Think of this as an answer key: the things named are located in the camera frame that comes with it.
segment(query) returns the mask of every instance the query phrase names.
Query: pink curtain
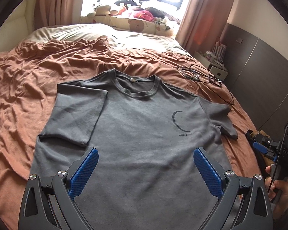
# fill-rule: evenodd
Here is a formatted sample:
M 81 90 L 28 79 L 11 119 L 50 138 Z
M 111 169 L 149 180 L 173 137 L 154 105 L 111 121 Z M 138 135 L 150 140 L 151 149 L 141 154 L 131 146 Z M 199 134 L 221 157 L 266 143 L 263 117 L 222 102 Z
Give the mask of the pink curtain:
M 36 0 L 34 30 L 47 26 L 71 24 L 73 1 Z
M 226 25 L 234 0 L 189 0 L 176 40 L 191 55 L 211 50 Z

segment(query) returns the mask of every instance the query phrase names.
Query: metal screw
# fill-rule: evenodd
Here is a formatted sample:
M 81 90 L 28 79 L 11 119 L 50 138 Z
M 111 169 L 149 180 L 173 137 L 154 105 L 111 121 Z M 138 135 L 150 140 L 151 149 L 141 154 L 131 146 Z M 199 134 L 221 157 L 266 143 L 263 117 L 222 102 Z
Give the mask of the metal screw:
M 65 171 L 65 170 L 60 170 L 60 171 L 58 172 L 58 176 L 65 176 L 65 174 L 66 174 L 66 171 Z
M 37 177 L 36 174 L 32 174 L 32 175 L 30 175 L 30 180 L 34 180 L 36 177 Z
M 262 176 L 261 176 L 260 174 L 256 174 L 256 175 L 255 175 L 255 178 L 256 178 L 257 180 L 261 180 L 261 179 L 262 179 Z
M 227 170 L 226 171 L 226 175 L 228 175 L 228 176 L 234 176 L 234 172 L 233 171 L 231 171 L 231 170 Z

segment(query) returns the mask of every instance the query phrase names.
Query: orange blanket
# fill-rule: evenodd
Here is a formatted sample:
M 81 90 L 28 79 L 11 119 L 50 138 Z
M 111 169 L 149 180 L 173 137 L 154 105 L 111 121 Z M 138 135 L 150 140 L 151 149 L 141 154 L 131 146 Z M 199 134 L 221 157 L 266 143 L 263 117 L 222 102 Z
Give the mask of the orange blanket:
M 155 74 L 166 83 L 212 102 L 225 103 L 210 87 L 226 101 L 231 101 L 224 85 L 219 88 L 213 84 L 195 83 L 176 69 L 194 63 L 199 64 L 179 53 L 112 49 L 104 36 L 90 42 L 23 42 L 8 53 L 0 53 L 0 217 L 8 228 L 17 229 L 35 140 L 50 116 L 57 83 L 88 79 L 116 68 L 131 76 Z M 233 170 L 238 175 L 252 177 L 260 171 L 244 132 L 255 130 L 255 127 L 238 101 L 234 99 L 234 102 L 229 118 L 239 138 L 234 141 L 222 137 L 222 141 Z

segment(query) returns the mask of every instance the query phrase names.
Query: crescent moon print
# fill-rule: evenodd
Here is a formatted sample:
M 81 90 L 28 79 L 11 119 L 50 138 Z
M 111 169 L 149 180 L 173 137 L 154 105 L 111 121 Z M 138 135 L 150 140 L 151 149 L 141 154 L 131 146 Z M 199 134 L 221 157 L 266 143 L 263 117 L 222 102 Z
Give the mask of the crescent moon print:
M 177 126 L 177 128 L 178 129 L 180 129 L 181 131 L 184 131 L 184 132 L 191 132 L 191 131 L 185 131 L 184 129 L 181 129 L 180 128 L 180 126 L 176 123 L 176 121 L 175 121 L 175 115 L 176 115 L 176 113 L 179 113 L 179 112 L 183 112 L 183 111 L 175 111 L 174 113 L 173 113 L 173 115 L 172 115 L 172 120 L 173 120 L 173 123 Z

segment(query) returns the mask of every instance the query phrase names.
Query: t-shirt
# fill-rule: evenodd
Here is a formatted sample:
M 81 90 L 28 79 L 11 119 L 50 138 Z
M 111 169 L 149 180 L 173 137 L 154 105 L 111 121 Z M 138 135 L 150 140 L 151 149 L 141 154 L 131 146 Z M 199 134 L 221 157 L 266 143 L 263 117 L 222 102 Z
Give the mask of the t-shirt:
M 227 105 L 157 76 L 115 69 L 58 84 L 38 135 L 31 173 L 53 176 L 97 148 L 99 162 L 77 205 L 95 230 L 198 229 L 217 201 L 193 162 L 203 147 L 225 170 L 221 134 L 237 139 Z

